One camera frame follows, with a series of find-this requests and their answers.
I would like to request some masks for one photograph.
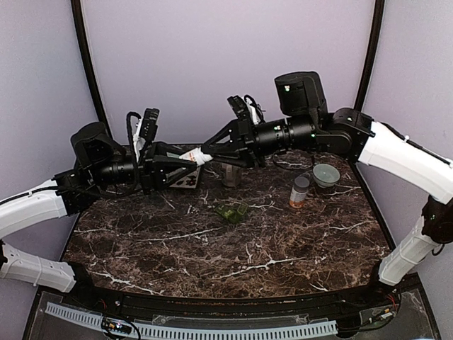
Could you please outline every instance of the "marble countertop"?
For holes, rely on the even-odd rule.
[[[289,206],[295,176],[308,171],[303,152],[276,167],[244,169],[239,187],[221,183],[221,164],[204,168],[195,190],[138,193],[99,200],[83,213],[65,261],[84,264],[97,286],[190,298],[270,298],[364,285],[390,250],[348,163],[334,165],[337,186],[312,184],[302,209]],[[229,224],[214,209],[248,204],[246,218]]]

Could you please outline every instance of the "bowl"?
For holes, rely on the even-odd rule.
[[[321,188],[329,188],[338,183],[340,172],[329,164],[318,164],[313,168],[313,177]]]

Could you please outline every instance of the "bottle cap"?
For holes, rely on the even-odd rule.
[[[304,175],[296,177],[294,180],[294,188],[297,191],[300,191],[302,193],[307,192],[309,190],[310,186],[310,180],[305,177]]]

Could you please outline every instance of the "white wall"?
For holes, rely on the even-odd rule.
[[[0,0],[0,200],[72,168],[69,138],[96,120],[70,1]],[[41,223],[5,241],[58,259],[73,218]],[[0,339],[22,339],[35,289],[0,280]]]
[[[249,93],[282,114],[273,79],[316,70],[328,107],[352,106],[373,0],[83,1],[91,55],[114,137],[125,115],[161,109],[157,139],[204,142]]]
[[[453,2],[387,1],[364,112],[453,159]],[[427,194],[383,171],[362,172],[394,239],[415,224]],[[417,270],[443,339],[453,339],[453,247]]]

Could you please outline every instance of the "green plastic object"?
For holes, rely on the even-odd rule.
[[[245,203],[241,203],[237,209],[234,209],[233,206],[222,203],[215,208],[215,212],[228,222],[236,224],[242,221],[247,212],[247,208],[248,205]]]

